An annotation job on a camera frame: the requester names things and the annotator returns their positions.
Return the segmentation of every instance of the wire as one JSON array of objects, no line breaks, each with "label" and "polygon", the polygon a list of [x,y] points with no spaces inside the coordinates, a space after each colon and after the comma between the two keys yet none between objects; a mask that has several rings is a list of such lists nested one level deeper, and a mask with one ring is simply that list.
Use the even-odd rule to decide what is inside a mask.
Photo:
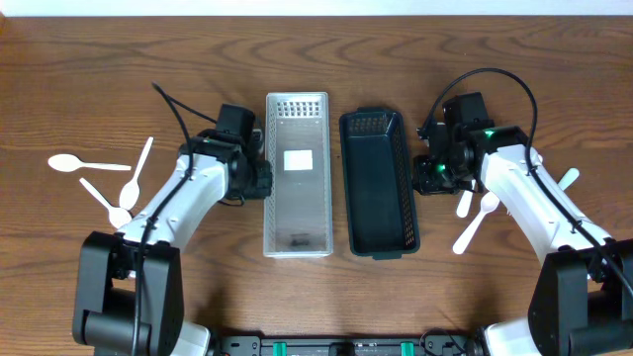
[{"label": "wire", "polygon": [[468,73],[463,74],[459,78],[453,80],[446,87],[446,89],[444,89],[442,94],[437,98],[437,100],[431,107],[431,110],[428,113],[428,116],[426,117],[426,121],[424,122],[424,125],[422,126],[422,132],[425,133],[425,130],[427,129],[428,125],[434,121],[433,115],[435,113],[435,109],[437,109],[437,106],[439,105],[444,95],[446,95],[446,93],[448,93],[448,91],[451,90],[451,88],[453,88],[455,84],[468,78],[471,75],[484,73],[484,72],[498,73],[498,74],[502,74],[507,77],[510,77],[515,82],[517,82],[523,88],[523,90],[525,90],[525,93],[529,97],[530,103],[532,104],[532,113],[533,113],[530,135],[527,139],[527,144],[525,144],[525,164],[527,166],[528,174],[531,173],[532,177],[534,178],[534,181],[539,186],[539,188],[543,191],[543,194],[545,194],[545,196],[561,212],[561,214],[565,217],[565,219],[567,219],[568,222],[572,225],[573,231],[574,230],[578,231],[595,248],[595,250],[600,255],[600,257],[602,257],[604,261],[606,261],[607,265],[611,268],[613,273],[615,273],[615,276],[617,277],[618,280],[620,280],[620,283],[622,283],[622,286],[624,286],[624,288],[626,289],[628,294],[631,296],[631,298],[633,298],[633,287],[631,287],[631,283],[622,272],[622,269],[617,265],[617,263],[615,263],[615,261],[613,261],[611,256],[609,256],[606,252],[604,252],[600,243],[593,236],[591,236],[591,234],[587,230],[585,230],[582,227],[583,222],[580,220],[576,220],[574,216],[572,216],[572,214],[570,214],[567,211],[567,209],[565,209],[565,207],[556,199],[556,197],[554,197],[552,192],[550,192],[550,190],[547,188],[547,186],[545,186],[545,184],[541,180],[541,177],[539,177],[538,172],[537,172],[537,167],[535,167],[532,164],[532,160],[530,159],[530,150],[532,148],[532,142],[534,141],[534,134],[536,133],[536,124],[538,122],[538,107],[536,105],[536,99],[534,99],[534,95],[532,94],[532,91],[527,86],[527,84],[525,84],[525,82],[521,80],[521,78],[519,78],[518,76],[516,76],[515,74],[511,72],[508,72],[507,70],[503,70],[499,68],[479,68],[479,69],[471,70]]},{"label": "wire", "polygon": [[440,332],[442,332],[442,333],[446,334],[446,336],[448,336],[448,337],[451,339],[451,341],[453,342],[453,344],[455,345],[455,347],[457,347],[457,349],[459,350],[459,352],[461,352],[462,354],[466,354],[466,344],[464,344],[464,346],[460,346],[460,345],[457,343],[457,341],[455,341],[455,339],[453,338],[453,335],[451,335],[448,331],[446,331],[445,329],[443,329],[443,328],[441,328],[441,327],[433,327],[433,328],[430,328],[430,329],[426,330],[426,332],[424,332],[424,333],[422,334],[422,336],[420,336],[420,337],[419,337],[419,341],[417,342],[417,344],[418,344],[418,346],[419,346],[422,350],[424,350],[424,352],[425,352],[426,354],[431,355],[431,356],[439,356],[439,355],[436,355],[436,354],[434,354],[433,352],[431,352],[431,351],[427,350],[427,349],[426,349],[426,340],[422,341],[422,339],[423,339],[423,338],[425,338],[425,337],[426,337],[426,335],[427,335],[429,332],[432,332],[432,331],[440,331]]},{"label": "wire", "polygon": [[174,99],[174,97],[171,97],[171,96],[167,95],[167,98],[169,98],[169,100],[172,103],[174,103],[174,104],[178,105],[179,107],[185,109],[186,111],[190,112],[191,114],[194,114],[194,115],[197,115],[197,116],[199,116],[199,117],[201,117],[203,119],[209,120],[210,122],[212,122],[214,124],[218,123],[216,121],[216,119],[212,119],[212,118],[206,116],[205,114],[203,114],[203,113],[201,113],[201,112],[199,112],[197,110],[191,109],[190,107],[186,106],[185,104],[183,104],[183,103],[179,102],[178,100]]},{"label": "wire", "polygon": [[178,124],[180,125],[180,129],[182,130],[182,134],[185,136],[185,140],[187,142],[187,154],[189,155],[189,166],[185,171],[183,178],[176,184],[176,186],[167,194],[167,196],[160,202],[156,210],[154,210],[153,214],[147,218],[147,222],[145,224],[145,229],[142,232],[142,237],[140,238],[140,243],[138,245],[138,251],[136,252],[136,295],[135,295],[135,325],[134,332],[132,336],[132,356],[136,356],[138,353],[138,337],[140,332],[140,311],[141,311],[141,293],[142,293],[142,265],[143,265],[143,256],[145,253],[145,247],[147,245],[147,241],[149,240],[149,235],[153,230],[154,224],[158,219],[158,215],[160,212],[167,206],[169,201],[176,195],[176,193],[182,188],[182,186],[187,182],[187,180],[191,177],[194,168],[194,153],[191,139],[189,138],[189,133],[187,132],[187,127],[185,126],[185,122],[182,120],[182,117],[176,110],[176,107],[172,104],[174,101],[173,98],[169,97],[165,92],[158,86],[156,83],[151,83],[151,86],[165,99],[167,105],[174,113],[174,116],[178,120]]}]

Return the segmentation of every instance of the white plastic spoon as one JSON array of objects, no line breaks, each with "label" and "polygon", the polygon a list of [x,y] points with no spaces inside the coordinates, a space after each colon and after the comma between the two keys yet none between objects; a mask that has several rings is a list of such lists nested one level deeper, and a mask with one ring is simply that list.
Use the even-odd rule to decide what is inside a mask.
[{"label": "white plastic spoon", "polygon": [[473,239],[477,228],[482,223],[482,220],[486,216],[486,214],[493,212],[498,207],[499,199],[493,192],[488,192],[482,198],[481,201],[481,209],[475,219],[471,222],[471,224],[466,227],[464,232],[457,238],[455,244],[453,244],[453,252],[457,254],[462,254],[466,250],[466,247]]},{"label": "white plastic spoon", "polygon": [[81,178],[79,179],[79,182],[84,186],[84,188],[86,188],[88,193],[90,193],[93,197],[95,197],[96,200],[99,201],[99,203],[106,207],[112,226],[114,226],[115,228],[120,228],[126,223],[132,221],[132,215],[130,214],[130,212],[123,208],[115,208],[110,205],[106,198],[104,198],[103,195],[101,195],[101,193],[99,193],[99,191],[92,186],[92,184],[88,183],[87,180]]},{"label": "white plastic spoon", "polygon": [[563,178],[561,178],[561,181],[558,182],[558,186],[561,188],[561,190],[566,190],[580,176],[581,176],[581,172],[578,169],[570,168],[570,170],[568,170],[567,173],[565,173]]},{"label": "white plastic spoon", "polygon": [[145,147],[142,149],[140,153],[140,158],[138,159],[138,164],[136,165],[135,175],[132,177],[132,180],[126,183],[121,190],[121,195],[119,195],[119,205],[121,208],[131,210],[138,200],[138,196],[140,195],[140,187],[138,186],[138,175],[140,175],[140,170],[145,164],[145,160],[149,155],[149,149],[151,148],[151,143],[154,141],[154,137],[150,137],[147,139],[145,143]]},{"label": "white plastic spoon", "polygon": [[[475,189],[475,179],[471,181],[471,189]],[[457,211],[455,212],[458,217],[465,218],[468,212],[471,210],[471,202],[473,201],[473,192],[464,191],[462,198],[457,205]]]},{"label": "white plastic spoon", "polygon": [[110,163],[84,163],[77,156],[72,154],[56,154],[48,159],[48,165],[54,170],[60,172],[72,172],[81,167],[84,168],[96,168],[105,170],[131,170],[128,165],[123,164],[110,164]]}]

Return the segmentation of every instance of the wooden table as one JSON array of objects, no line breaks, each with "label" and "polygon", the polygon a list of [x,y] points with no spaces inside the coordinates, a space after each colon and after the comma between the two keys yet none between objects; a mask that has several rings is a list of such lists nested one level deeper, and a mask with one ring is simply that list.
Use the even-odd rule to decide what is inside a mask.
[{"label": "wooden table", "polygon": [[[81,187],[86,177],[117,202],[131,173],[59,173],[61,152],[135,165],[138,207],[175,164],[182,134],[157,81],[215,116],[221,103],[265,115],[269,92],[326,91],[334,253],[322,259],[262,255],[261,202],[213,207],[183,256],[186,316],[223,330],[266,335],[407,334],[431,326],[474,330],[525,315],[540,266],[499,208],[462,256],[457,197],[416,196],[422,246],[401,260],[349,250],[338,118],[380,105],[415,136],[439,92],[482,66],[508,69],[540,105],[535,147],[592,220],[619,239],[633,227],[633,22],[630,18],[95,18],[7,19],[0,36],[0,353],[83,355],[70,335],[79,248],[93,230],[112,232],[106,211]],[[498,125],[529,129],[520,87],[486,74],[453,91],[482,91]],[[187,117],[190,132],[208,126]]]}]

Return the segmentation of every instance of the black plastic basket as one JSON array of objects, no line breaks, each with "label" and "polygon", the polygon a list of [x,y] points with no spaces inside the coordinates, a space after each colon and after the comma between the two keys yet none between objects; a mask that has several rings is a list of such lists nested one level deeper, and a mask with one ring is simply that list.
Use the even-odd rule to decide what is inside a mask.
[{"label": "black plastic basket", "polygon": [[359,108],[339,123],[352,252],[374,259],[416,252],[419,233],[402,115]]}]

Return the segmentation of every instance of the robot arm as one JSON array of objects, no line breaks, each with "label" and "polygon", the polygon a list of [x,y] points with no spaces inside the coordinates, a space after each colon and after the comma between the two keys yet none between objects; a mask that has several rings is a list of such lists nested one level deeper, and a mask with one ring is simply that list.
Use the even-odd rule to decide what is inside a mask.
[{"label": "robot arm", "polygon": [[[147,216],[165,199],[180,182],[189,166],[189,159],[181,155],[169,180],[131,222],[122,226],[118,233],[129,242],[139,243],[145,229]],[[149,236],[148,245],[158,241],[184,250],[189,239],[211,207],[221,200],[228,189],[228,167],[217,157],[194,153],[194,171],[187,184],[183,185],[163,209],[155,230]]]},{"label": "robot arm", "polygon": [[[538,187],[532,175],[527,174],[525,164],[525,145],[502,146],[496,152],[486,153],[481,170],[481,181],[495,193],[507,207],[512,217],[527,236],[541,264],[548,253],[558,252],[563,246],[575,250],[593,246],[563,217],[552,202]],[[591,222],[569,197],[561,190],[538,159],[534,148],[531,149],[532,163],[539,166],[538,174],[557,200],[568,212],[583,221],[583,227],[594,236],[601,245],[610,238],[601,227]]]},{"label": "robot arm", "polygon": [[[542,265],[528,317],[483,328],[469,354],[587,355],[633,347],[631,296],[534,175],[619,261],[625,276],[633,275],[632,241],[615,242],[591,222],[550,177],[533,148],[531,162],[539,167],[528,174],[525,133],[517,127],[496,128],[481,94],[447,101],[444,116],[444,124],[425,124],[418,131],[430,154],[414,159],[413,187],[422,195],[455,194],[471,189],[475,179],[480,193],[486,187],[507,206]],[[588,278],[602,283],[601,291],[588,293]]]},{"label": "robot arm", "polygon": [[[254,114],[223,105],[214,130],[192,138],[193,173],[164,206],[146,244],[139,329],[139,355],[205,356],[210,333],[184,318],[180,251],[207,211],[219,200],[263,199],[270,195],[270,163],[257,159],[263,134]],[[93,232],[81,248],[72,334],[96,354],[129,354],[132,349],[135,293],[114,288],[112,279],[136,275],[136,255],[146,220],[189,165],[179,151],[169,180],[130,223],[116,233]]]}]

